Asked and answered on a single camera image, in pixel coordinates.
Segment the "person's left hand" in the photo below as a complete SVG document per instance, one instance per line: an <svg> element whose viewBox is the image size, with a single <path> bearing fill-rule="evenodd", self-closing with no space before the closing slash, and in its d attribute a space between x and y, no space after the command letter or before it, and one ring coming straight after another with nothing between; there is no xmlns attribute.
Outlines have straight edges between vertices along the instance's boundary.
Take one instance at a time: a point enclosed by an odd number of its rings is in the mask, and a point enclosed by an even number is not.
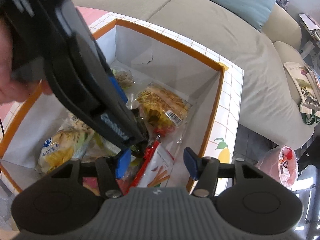
<svg viewBox="0 0 320 240"><path fill-rule="evenodd" d="M24 102L41 85L43 94L50 95L52 90L47 81L20 82L11 78L13 42L10 28L1 17L1 51L0 51L0 78L1 104L12 101Z"/></svg>

